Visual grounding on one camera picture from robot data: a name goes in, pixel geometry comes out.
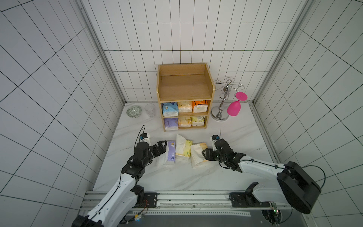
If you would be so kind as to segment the purple dog tissue pack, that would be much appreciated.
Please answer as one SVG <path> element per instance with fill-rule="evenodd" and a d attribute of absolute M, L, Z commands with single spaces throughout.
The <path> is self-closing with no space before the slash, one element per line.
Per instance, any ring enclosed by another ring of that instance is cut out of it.
<path fill-rule="evenodd" d="M 174 165 L 175 160 L 175 141 L 167 141 L 166 152 L 157 158 L 157 168 L 165 165 Z"/>

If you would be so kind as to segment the orange-yellow tissue pack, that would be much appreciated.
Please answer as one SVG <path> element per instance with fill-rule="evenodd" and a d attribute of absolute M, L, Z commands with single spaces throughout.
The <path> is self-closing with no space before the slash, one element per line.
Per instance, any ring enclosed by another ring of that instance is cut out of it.
<path fill-rule="evenodd" d="M 198 166 L 203 166 L 208 163 L 205 157 L 202 154 L 202 151 L 207 149 L 206 143 L 198 143 L 191 145 L 191 161 L 192 168 L 196 169 Z"/>

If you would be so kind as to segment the green-yellow floral tissue pack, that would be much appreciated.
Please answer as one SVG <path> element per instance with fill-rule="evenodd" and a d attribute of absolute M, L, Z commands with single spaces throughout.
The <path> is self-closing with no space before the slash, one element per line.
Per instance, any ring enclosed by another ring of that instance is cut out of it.
<path fill-rule="evenodd" d="M 178 159 L 189 160 L 191 157 L 191 146 L 193 141 L 187 140 L 181 135 L 176 136 L 175 155 Z"/>

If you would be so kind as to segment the light blue tissue pack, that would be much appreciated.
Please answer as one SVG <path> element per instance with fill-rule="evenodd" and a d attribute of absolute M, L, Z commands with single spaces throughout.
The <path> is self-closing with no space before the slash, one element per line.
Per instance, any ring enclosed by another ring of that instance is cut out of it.
<path fill-rule="evenodd" d="M 177 102 L 168 102 L 162 104 L 162 113 L 164 117 L 178 117 L 179 109 Z"/>

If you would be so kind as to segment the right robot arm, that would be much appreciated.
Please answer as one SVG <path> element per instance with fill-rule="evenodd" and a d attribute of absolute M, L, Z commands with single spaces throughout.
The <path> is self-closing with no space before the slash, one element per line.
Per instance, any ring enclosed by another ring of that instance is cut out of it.
<path fill-rule="evenodd" d="M 258 202 L 289 204 L 295 210 L 310 214 L 321 187 L 295 162 L 287 164 L 268 163 L 246 154 L 234 152 L 228 142 L 212 136 L 213 148 L 202 151 L 208 161 L 217 161 L 221 167 L 261 177 L 252 182 L 245 192 Z"/>

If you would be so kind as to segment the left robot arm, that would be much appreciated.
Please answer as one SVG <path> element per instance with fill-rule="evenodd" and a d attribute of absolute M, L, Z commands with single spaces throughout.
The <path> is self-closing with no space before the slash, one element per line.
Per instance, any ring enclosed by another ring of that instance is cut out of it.
<path fill-rule="evenodd" d="M 73 227 L 116 227 L 130 209 L 144 203 L 144 188 L 137 185 L 153 159 L 166 153 L 167 141 L 150 145 L 140 141 L 122 168 L 112 189 L 86 216 L 77 216 Z"/>

